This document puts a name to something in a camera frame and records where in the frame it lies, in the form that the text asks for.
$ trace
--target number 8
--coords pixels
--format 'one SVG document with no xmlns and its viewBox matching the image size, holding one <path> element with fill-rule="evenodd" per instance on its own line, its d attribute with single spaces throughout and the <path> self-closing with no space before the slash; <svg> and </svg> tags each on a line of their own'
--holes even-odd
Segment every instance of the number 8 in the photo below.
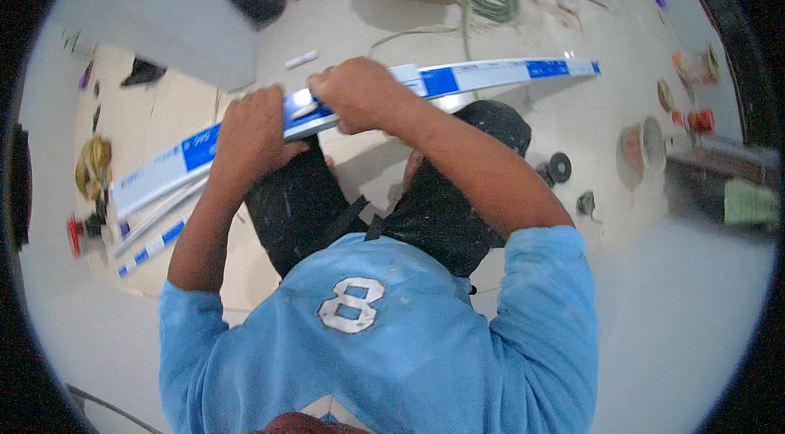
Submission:
<svg viewBox="0 0 785 434">
<path fill-rule="evenodd" d="M 366 290 L 364 298 L 358 298 L 347 294 L 349 287 L 357 287 Z M 364 331 L 374 324 L 376 320 L 376 309 L 370 306 L 385 294 L 385 287 L 377 280 L 365 277 L 348 277 L 333 287 L 333 292 L 338 294 L 335 298 L 325 300 L 316 312 L 319 319 L 326 326 L 334 328 L 344 333 L 357 333 Z M 351 319 L 339 315 L 341 306 L 349 307 L 359 311 L 356 318 Z"/>
</svg>

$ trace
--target bucket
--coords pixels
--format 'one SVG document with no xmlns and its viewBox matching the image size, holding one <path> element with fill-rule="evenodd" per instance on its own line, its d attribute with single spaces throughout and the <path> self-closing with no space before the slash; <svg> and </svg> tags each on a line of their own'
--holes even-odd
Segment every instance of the bucket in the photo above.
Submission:
<svg viewBox="0 0 785 434">
<path fill-rule="evenodd" d="M 711 44 L 703 51 L 673 53 L 671 58 L 685 86 L 719 85 L 720 63 Z"/>
<path fill-rule="evenodd" d="M 638 175 L 650 177 L 665 169 L 665 139 L 653 115 L 622 131 L 624 161 Z"/>
</svg>

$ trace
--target light blue shirt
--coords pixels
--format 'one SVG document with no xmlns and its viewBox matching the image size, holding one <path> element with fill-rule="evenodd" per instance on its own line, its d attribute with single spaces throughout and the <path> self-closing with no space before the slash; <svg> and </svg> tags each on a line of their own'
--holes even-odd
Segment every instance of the light blue shirt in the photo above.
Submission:
<svg viewBox="0 0 785 434">
<path fill-rule="evenodd" d="M 378 434 L 587 432 L 597 318 L 573 228 L 505 247 L 498 316 L 417 248 L 353 233 L 292 269 L 232 329 L 217 293 L 166 282 L 159 383 L 175 432 L 249 432 L 325 396 Z"/>
</svg>

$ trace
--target black pants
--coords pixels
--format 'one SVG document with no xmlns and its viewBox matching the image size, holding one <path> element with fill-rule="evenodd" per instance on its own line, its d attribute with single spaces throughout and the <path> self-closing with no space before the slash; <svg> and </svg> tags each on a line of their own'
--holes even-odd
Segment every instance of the black pants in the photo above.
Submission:
<svg viewBox="0 0 785 434">
<path fill-rule="evenodd" d="M 477 101 L 455 116 L 525 155 L 532 130 L 512 107 Z M 375 219 L 368 229 L 357 216 L 367 204 L 365 199 L 360 196 L 354 204 L 347 203 L 324 163 L 316 136 L 307 141 L 308 152 L 257 182 L 245 200 L 259 241 L 281 277 L 347 233 L 368 232 L 367 239 L 386 235 L 409 243 L 458 277 L 469 277 L 491 248 L 504 245 L 502 237 L 427 159 L 395 210 L 383 220 Z"/>
</svg>

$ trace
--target man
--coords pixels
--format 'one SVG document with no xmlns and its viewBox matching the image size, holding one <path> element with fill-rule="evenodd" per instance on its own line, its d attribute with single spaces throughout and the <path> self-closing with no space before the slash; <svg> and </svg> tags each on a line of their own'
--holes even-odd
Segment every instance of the man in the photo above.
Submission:
<svg viewBox="0 0 785 434">
<path fill-rule="evenodd" d="M 327 419 L 348 411 L 377 433 L 586 432 L 593 280 L 571 218 L 524 161 L 528 125 L 494 101 L 444 114 L 368 58 L 309 86 L 342 132 L 384 130 L 415 149 L 409 187 L 368 228 L 315 139 L 283 144 L 277 86 L 232 102 L 161 295 L 172 429 L 260 431 L 333 405 Z M 283 281 L 229 330 L 218 292 L 243 200 Z M 468 277 L 493 246 L 505 278 L 488 324 Z"/>
</svg>

